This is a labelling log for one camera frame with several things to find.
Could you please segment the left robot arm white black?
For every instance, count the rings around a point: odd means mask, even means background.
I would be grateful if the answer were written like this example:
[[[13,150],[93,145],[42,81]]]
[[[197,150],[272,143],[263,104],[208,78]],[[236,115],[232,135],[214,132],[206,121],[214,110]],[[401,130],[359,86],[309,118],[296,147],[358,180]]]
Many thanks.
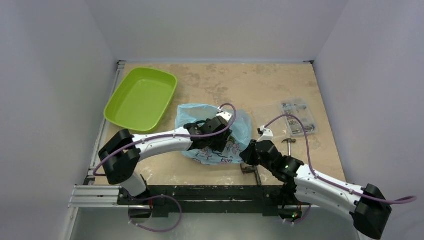
[[[155,134],[131,134],[123,129],[117,132],[98,152],[102,176],[110,185],[119,185],[138,205],[149,199],[144,178],[135,172],[138,163],[147,158],[170,152],[210,148],[217,152],[225,149],[232,133],[235,118],[227,112],[212,119],[187,123],[175,130]]]

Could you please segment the light blue plastic bag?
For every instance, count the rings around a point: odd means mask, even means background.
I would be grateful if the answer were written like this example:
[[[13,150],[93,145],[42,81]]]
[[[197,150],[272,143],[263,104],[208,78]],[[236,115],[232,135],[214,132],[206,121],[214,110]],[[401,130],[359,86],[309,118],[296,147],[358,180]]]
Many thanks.
[[[225,125],[218,124],[213,118],[219,113],[218,107],[208,104],[189,103],[177,107],[175,127],[198,125],[199,130],[211,134],[213,130],[222,130]],[[201,149],[193,146],[182,154],[203,165],[242,164],[241,152],[247,149],[252,139],[252,120],[244,110],[236,111],[236,118],[230,129],[210,138],[196,138],[193,143],[200,143]]]

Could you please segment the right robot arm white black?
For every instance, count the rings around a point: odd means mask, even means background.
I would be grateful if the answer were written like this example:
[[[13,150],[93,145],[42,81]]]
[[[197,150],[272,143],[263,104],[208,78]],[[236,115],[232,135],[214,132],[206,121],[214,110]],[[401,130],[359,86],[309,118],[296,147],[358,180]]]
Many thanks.
[[[392,213],[392,207],[378,187],[362,187],[325,176],[292,156],[282,155],[270,140],[252,140],[241,159],[250,166],[262,166],[285,183],[280,196],[288,204],[296,200],[316,205],[352,219],[354,228],[363,235],[380,240]]]

